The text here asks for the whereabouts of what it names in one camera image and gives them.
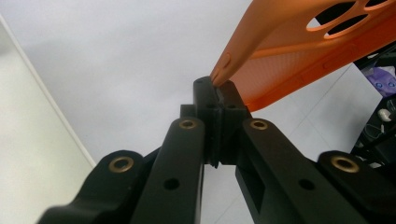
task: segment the white surface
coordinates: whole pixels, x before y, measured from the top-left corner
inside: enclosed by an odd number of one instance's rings
[[[192,82],[211,72],[248,4],[246,0],[2,0],[0,13],[99,161],[121,148],[146,155],[162,143],[178,117],[179,105],[192,102]],[[313,160],[321,150],[332,149],[336,136],[355,141],[349,137],[361,131],[363,117],[371,115],[367,108],[374,110],[380,96],[363,84],[361,74],[347,69],[255,117],[273,121]],[[347,83],[339,84],[342,78]],[[349,85],[355,82],[356,91],[351,91]],[[332,109],[325,109],[333,102]],[[348,109],[353,113],[344,113]],[[355,124],[355,118],[361,123],[347,126]],[[344,126],[329,133],[321,129],[326,120]],[[233,172],[233,167],[206,166],[203,224],[252,223]]]
[[[0,223],[69,203],[92,166],[0,17]]]

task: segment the black bracket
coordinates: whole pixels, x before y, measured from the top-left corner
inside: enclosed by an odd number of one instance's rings
[[[40,224],[199,223],[204,164],[236,166],[255,223],[395,223],[396,187],[343,152],[312,162],[271,122],[253,119],[231,81],[193,84],[163,145],[104,157],[69,205]]]

